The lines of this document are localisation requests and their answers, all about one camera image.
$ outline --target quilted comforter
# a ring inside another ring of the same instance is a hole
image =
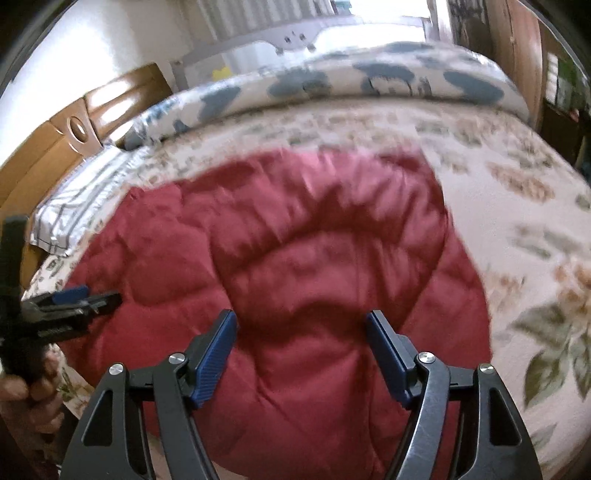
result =
[[[491,358],[480,279],[412,148],[271,151],[132,189],[70,282],[124,299],[63,345],[91,384],[112,362],[182,351],[234,309],[236,348],[196,420],[214,461],[257,480],[383,478],[406,415],[366,344],[366,312],[448,364]]]

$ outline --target striped pillowcase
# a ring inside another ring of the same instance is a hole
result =
[[[30,243],[66,257],[77,247],[95,214],[121,188],[149,152],[106,145],[78,165],[35,209]]]

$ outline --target floral bedsheet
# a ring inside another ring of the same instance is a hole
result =
[[[190,178],[233,155],[293,147],[388,150],[419,143],[488,297],[493,364],[525,420],[544,478],[558,478],[591,434],[591,189],[519,119],[484,106],[416,99],[320,100],[244,113],[154,147],[129,185]],[[60,289],[81,248],[49,257],[29,294]],[[92,390],[71,369],[78,415]]]

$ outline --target wall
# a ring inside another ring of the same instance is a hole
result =
[[[181,0],[79,0],[33,52],[0,98],[0,165],[56,112],[84,93],[191,50]]]

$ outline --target clamp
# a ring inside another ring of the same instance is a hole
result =
[[[184,352],[155,367],[114,364],[101,379],[66,453],[62,480],[154,480],[142,404],[155,402],[172,480],[219,480],[191,411],[209,400],[238,333],[231,310],[196,336]],[[496,369],[448,367],[396,334],[382,312],[366,334],[393,399],[411,412],[385,480],[428,480],[443,432],[447,403],[460,419],[450,480],[541,480],[534,447]]]
[[[97,315],[121,304],[116,291],[89,296],[86,286],[44,293],[21,301],[20,269],[28,218],[4,221],[0,240],[0,361],[9,374],[32,383],[43,376],[43,359],[51,343],[88,333]]]

